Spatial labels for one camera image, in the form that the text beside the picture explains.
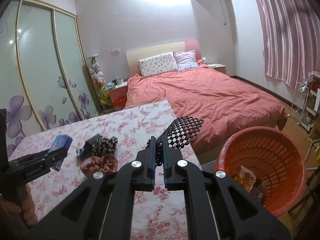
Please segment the person's left hand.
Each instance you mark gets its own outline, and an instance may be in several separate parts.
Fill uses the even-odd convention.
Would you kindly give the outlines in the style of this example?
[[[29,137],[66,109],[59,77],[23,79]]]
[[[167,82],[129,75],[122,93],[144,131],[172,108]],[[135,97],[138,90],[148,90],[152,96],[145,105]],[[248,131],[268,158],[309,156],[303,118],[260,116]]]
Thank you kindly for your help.
[[[22,197],[20,204],[15,204],[6,200],[1,195],[1,208],[4,210],[4,215],[1,215],[5,220],[15,222],[13,215],[22,215],[23,220],[30,226],[38,223],[37,215],[35,214],[35,204],[31,195],[31,189],[28,184],[25,184],[27,194]]]

